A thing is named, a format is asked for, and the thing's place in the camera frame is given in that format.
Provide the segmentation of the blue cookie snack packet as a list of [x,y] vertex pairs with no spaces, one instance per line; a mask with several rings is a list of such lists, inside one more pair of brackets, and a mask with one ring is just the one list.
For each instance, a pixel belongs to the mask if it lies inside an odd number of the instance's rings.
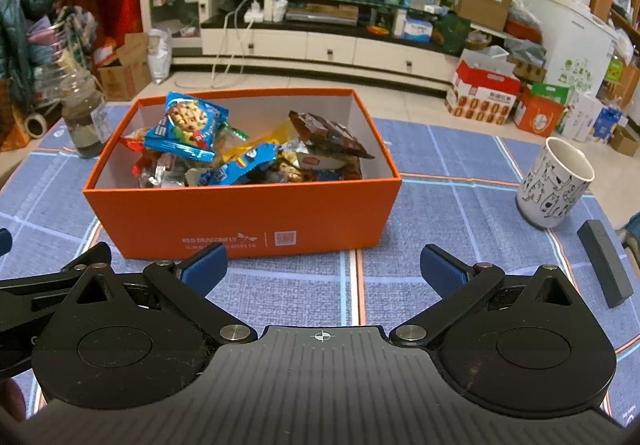
[[227,108],[210,101],[169,92],[164,115],[143,137],[146,149],[210,163],[215,159],[215,138],[228,119]]

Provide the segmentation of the brown chocolate snack packet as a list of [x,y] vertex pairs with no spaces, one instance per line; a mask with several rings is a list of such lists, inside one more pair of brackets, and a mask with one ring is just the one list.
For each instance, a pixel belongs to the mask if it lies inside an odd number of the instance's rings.
[[347,156],[373,159],[361,142],[344,125],[322,118],[310,112],[288,113],[298,137],[306,145],[332,153],[344,153]]

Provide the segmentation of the white patterned mug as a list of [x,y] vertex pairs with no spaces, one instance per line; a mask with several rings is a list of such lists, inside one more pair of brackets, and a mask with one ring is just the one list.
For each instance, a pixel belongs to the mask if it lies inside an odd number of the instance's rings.
[[582,150],[549,137],[516,193],[516,205],[529,224],[559,226],[594,181],[596,173]]

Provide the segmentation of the orange cardboard box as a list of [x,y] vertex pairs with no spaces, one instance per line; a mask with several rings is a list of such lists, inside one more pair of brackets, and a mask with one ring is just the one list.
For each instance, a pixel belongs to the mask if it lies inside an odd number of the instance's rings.
[[213,241],[229,257],[276,257],[371,248],[380,241],[401,185],[369,111],[352,88],[288,87],[201,90],[251,138],[274,131],[292,110],[344,125],[371,159],[359,180],[221,187],[140,188],[136,154],[119,137],[155,124],[162,96],[132,102],[103,149],[84,195],[127,259],[182,259]]

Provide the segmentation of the black remote control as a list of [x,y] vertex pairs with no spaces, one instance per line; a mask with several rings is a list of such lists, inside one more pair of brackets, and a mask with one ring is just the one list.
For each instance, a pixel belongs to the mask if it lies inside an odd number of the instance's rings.
[[634,294],[622,260],[600,220],[586,220],[577,231],[610,309]]

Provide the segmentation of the orange gift box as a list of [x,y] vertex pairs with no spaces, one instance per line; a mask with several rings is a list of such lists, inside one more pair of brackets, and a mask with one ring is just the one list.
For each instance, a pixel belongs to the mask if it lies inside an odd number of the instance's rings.
[[569,87],[524,83],[514,113],[516,127],[541,137],[550,136],[563,116],[569,97]]

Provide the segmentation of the red white cardboard box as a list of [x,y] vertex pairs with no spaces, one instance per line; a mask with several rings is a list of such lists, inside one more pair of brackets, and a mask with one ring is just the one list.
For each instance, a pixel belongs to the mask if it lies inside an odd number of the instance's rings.
[[505,124],[521,87],[513,70],[505,60],[472,53],[461,57],[447,92],[447,111],[456,118]]

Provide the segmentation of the glass jar dark contents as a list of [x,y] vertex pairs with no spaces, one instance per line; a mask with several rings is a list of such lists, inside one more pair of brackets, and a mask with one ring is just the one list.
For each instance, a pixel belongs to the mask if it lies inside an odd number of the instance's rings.
[[112,134],[106,101],[96,78],[85,69],[61,82],[62,119],[81,158],[99,156]]

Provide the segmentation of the white tv cabinet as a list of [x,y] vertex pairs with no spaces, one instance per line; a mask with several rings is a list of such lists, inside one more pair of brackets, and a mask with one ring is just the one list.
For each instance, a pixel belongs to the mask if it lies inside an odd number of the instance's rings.
[[201,37],[203,55],[221,64],[435,90],[450,84],[458,65],[456,56],[439,53],[429,45],[414,47],[382,38],[282,30],[265,23],[251,28],[206,28]]

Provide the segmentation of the white mini fridge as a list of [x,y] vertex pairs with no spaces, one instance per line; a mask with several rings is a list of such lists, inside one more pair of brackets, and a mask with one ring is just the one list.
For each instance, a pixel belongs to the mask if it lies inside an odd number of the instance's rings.
[[573,87],[596,96],[614,55],[617,34],[588,7],[570,0],[524,0],[540,21],[551,85]]

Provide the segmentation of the brown cardboard box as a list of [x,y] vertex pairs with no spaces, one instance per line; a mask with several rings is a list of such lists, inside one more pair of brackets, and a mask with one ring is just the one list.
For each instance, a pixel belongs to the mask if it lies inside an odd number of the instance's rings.
[[508,19],[512,0],[454,0],[452,9],[461,18],[502,31]]

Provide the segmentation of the teal puffer jacket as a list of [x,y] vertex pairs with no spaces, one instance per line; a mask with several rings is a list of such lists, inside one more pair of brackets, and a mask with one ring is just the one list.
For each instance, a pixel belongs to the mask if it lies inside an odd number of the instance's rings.
[[32,105],[32,69],[29,66],[29,21],[50,14],[56,0],[1,0],[1,79],[9,80],[11,97],[23,110]]

